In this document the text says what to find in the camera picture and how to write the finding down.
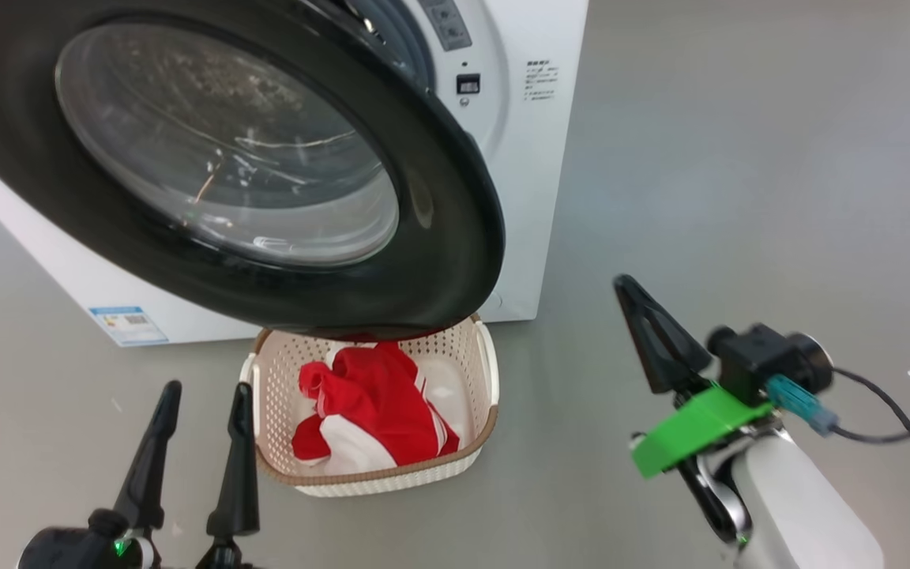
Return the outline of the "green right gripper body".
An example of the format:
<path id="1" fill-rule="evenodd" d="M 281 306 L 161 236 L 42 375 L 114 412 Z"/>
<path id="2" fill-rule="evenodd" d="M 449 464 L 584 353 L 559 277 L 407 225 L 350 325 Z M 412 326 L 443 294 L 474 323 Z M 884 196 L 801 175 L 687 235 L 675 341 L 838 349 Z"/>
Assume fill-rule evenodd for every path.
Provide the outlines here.
<path id="1" fill-rule="evenodd" d="M 632 443 L 631 458 L 643 478 L 651 479 L 768 417 L 772 410 L 769 399 L 748 405 L 722 386 L 711 386 Z"/>

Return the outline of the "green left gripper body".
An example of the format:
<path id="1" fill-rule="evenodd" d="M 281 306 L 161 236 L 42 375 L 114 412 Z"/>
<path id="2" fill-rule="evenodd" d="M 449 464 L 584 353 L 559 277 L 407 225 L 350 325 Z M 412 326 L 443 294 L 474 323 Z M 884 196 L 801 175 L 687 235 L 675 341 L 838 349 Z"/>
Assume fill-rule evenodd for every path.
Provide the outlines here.
<path id="1" fill-rule="evenodd" d="M 252 569 L 234 541 L 214 541 L 195 565 L 196 569 Z"/>

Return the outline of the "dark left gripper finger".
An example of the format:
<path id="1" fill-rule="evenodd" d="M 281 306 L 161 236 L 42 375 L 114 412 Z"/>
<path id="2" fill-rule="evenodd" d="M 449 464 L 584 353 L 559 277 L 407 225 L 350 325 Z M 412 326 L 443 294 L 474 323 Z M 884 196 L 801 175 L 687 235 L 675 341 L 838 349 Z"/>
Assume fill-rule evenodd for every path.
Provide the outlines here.
<path id="1" fill-rule="evenodd" d="M 220 496 L 206 525 L 206 533 L 218 541 L 256 534 L 261 527 L 254 396 L 252 386 L 246 382 L 235 386 L 227 433 L 231 440 L 230 453 Z"/>
<path id="2" fill-rule="evenodd" d="M 113 509 L 126 519 L 131 529 L 152 532 L 163 527 L 167 444 L 178 425 L 181 396 L 181 382 L 177 379 L 167 382 L 119 489 Z"/>

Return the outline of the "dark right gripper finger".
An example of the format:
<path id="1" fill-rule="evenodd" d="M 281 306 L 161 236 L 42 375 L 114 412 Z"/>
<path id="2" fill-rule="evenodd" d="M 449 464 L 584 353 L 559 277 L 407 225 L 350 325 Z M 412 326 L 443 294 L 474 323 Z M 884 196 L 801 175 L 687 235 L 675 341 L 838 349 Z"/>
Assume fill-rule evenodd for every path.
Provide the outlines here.
<path id="1" fill-rule="evenodd" d="M 650 391 L 654 394 L 672 391 L 672 357 L 660 339 L 660 326 L 654 323 L 660 304 L 628 274 L 615 277 L 615 294 Z"/>
<path id="2" fill-rule="evenodd" d="M 654 316 L 654 323 L 660 326 L 660 339 L 672 357 L 673 390 L 690 390 L 700 385 L 701 371 L 712 363 L 711 354 L 664 307 Z"/>

